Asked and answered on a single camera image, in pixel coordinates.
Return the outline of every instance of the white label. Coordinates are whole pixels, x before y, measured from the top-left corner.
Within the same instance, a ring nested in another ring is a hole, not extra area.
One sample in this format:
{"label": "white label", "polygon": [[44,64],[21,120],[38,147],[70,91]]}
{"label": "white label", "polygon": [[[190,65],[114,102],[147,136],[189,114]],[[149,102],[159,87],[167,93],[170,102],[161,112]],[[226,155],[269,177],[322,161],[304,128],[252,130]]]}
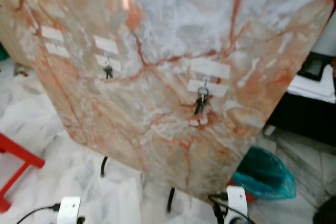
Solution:
{"label": "white label", "polygon": [[206,76],[213,76],[221,79],[230,78],[230,66],[215,61],[194,59],[191,62],[191,68],[194,72],[202,73]]}
{"label": "white label", "polygon": [[105,39],[99,36],[94,35],[94,40],[96,42],[96,46],[101,49],[104,50],[106,52],[111,52],[115,55],[118,54],[118,48],[117,48],[117,43],[113,40],[110,39]]}
{"label": "white label", "polygon": [[[197,92],[199,87],[204,86],[204,81],[199,80],[189,80],[188,83],[188,91],[191,92]],[[212,82],[208,82],[206,84],[206,87],[209,90],[210,95],[214,95],[216,97],[223,97],[225,96],[229,86],[228,85],[221,85],[221,84],[215,84]]]}
{"label": "white label", "polygon": [[[97,59],[98,64],[104,67],[105,66],[105,62],[107,61],[106,56],[95,55],[95,57]],[[118,71],[118,72],[121,71],[121,63],[120,63],[120,61],[109,58],[109,63],[111,65],[111,67],[113,68],[113,70]]]}
{"label": "white label", "polygon": [[62,46],[55,46],[52,43],[49,42],[45,42],[45,46],[48,50],[48,53],[52,54],[52,55],[60,55],[66,58],[69,58],[69,53],[67,51],[67,49],[65,47]]}
{"label": "white label", "polygon": [[64,42],[64,38],[60,30],[47,26],[41,26],[41,33],[43,37],[48,39],[55,39]]}

